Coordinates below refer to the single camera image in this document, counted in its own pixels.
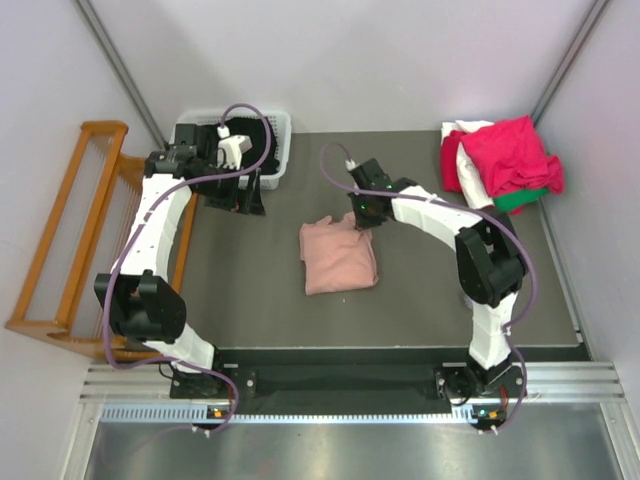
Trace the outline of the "pink printed t-shirt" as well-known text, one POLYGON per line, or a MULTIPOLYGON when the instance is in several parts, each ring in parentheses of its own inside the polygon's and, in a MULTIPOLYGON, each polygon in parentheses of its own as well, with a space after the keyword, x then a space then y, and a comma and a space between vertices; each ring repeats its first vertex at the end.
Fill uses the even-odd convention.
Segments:
POLYGON ((326 216, 303 224, 299 245, 307 296, 367 289, 378 283, 372 233, 356 228, 353 212, 340 221, 326 216))

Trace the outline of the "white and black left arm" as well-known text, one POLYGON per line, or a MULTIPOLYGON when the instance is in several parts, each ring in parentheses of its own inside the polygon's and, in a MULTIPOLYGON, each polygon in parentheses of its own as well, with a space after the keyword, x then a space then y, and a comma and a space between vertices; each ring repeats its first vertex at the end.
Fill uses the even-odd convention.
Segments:
POLYGON ((153 350, 148 363, 170 365, 175 380, 194 385, 205 396, 234 389, 217 348, 188 324, 186 303, 171 285, 168 267, 179 221, 194 195, 228 211, 263 214, 261 164, 243 165, 254 144, 249 135, 233 134, 226 124, 182 123, 173 143, 144 160, 142 195, 128 239, 110 272, 94 281, 110 366, 126 367, 111 345, 119 335, 153 350))

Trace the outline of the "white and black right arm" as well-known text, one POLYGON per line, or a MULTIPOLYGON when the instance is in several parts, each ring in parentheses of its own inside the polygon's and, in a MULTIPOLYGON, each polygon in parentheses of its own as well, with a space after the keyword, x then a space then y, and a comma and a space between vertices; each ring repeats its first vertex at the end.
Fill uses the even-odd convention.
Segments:
POLYGON ((510 368, 513 309, 528 272, 527 256, 508 216, 461 207, 416 182, 391 180, 375 159, 347 160, 354 184, 352 210, 342 220, 325 217, 299 231, 308 295, 368 288, 377 282, 373 228, 387 220, 413 226, 450 247, 460 286, 470 302, 472 337, 466 380, 476 394, 498 389, 510 368))

